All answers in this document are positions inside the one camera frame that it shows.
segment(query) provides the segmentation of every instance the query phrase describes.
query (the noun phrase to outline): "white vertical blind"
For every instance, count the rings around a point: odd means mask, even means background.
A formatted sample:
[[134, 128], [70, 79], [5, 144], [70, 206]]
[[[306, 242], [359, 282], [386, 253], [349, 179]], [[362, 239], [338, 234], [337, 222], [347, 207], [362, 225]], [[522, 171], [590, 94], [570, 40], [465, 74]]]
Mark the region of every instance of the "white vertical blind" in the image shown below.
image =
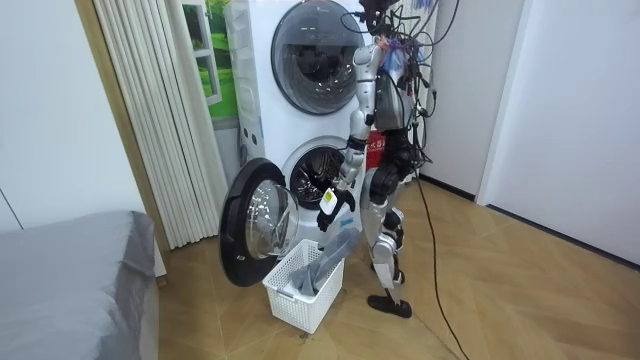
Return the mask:
[[194, 96], [200, 84], [188, 76], [195, 60], [176, 49], [190, 44], [186, 24], [171, 24], [161, 0], [94, 2], [171, 248], [216, 235], [227, 183], [204, 94]]

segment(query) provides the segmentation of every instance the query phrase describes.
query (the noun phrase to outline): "parquet floor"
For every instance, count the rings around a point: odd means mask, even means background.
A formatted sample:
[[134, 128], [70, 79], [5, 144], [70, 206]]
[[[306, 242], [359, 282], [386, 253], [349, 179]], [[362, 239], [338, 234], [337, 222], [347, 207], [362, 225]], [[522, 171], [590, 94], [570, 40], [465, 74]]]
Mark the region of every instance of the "parquet floor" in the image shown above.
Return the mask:
[[[640, 359], [640, 275], [423, 182], [438, 240], [440, 295], [469, 357]], [[432, 245], [416, 184], [403, 194], [400, 261], [411, 319], [371, 310], [383, 294], [365, 242], [314, 335], [271, 316], [264, 288], [239, 289], [222, 272], [216, 239], [172, 254], [161, 289], [162, 360], [456, 359], [440, 317]]]

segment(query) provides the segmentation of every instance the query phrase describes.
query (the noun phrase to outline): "gray towel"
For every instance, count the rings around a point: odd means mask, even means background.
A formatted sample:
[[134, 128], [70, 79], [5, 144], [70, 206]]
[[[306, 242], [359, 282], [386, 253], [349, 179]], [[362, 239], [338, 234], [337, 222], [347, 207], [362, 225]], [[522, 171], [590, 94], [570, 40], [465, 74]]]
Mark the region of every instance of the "gray towel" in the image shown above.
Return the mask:
[[360, 231], [354, 227], [342, 230], [324, 247], [319, 258], [291, 273], [291, 282], [302, 295], [318, 293], [331, 268], [346, 258], [360, 240]]

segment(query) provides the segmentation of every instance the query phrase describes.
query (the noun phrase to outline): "gray cloth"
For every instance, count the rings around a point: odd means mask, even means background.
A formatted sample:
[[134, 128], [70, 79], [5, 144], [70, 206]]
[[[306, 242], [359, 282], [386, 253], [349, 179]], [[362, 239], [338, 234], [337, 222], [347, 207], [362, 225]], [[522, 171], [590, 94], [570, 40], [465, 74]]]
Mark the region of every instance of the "gray cloth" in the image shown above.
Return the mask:
[[140, 359], [153, 224], [122, 211], [0, 235], [0, 359]]
[[302, 295], [314, 296], [327, 280], [331, 269], [349, 256], [360, 240], [360, 231], [350, 227], [342, 230], [324, 247], [319, 258], [291, 273], [293, 287]]

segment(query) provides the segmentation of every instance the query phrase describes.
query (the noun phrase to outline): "white laundry basket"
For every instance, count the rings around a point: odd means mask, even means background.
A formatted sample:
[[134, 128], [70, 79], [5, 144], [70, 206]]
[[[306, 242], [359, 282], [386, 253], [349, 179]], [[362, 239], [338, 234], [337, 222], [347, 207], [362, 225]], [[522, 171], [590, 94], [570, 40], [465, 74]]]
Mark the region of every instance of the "white laundry basket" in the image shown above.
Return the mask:
[[313, 334], [342, 288], [344, 259], [328, 275], [316, 296], [306, 296], [291, 285], [291, 273], [309, 264], [322, 254], [318, 243], [302, 240], [276, 265], [262, 284], [267, 288], [271, 313], [309, 334]]

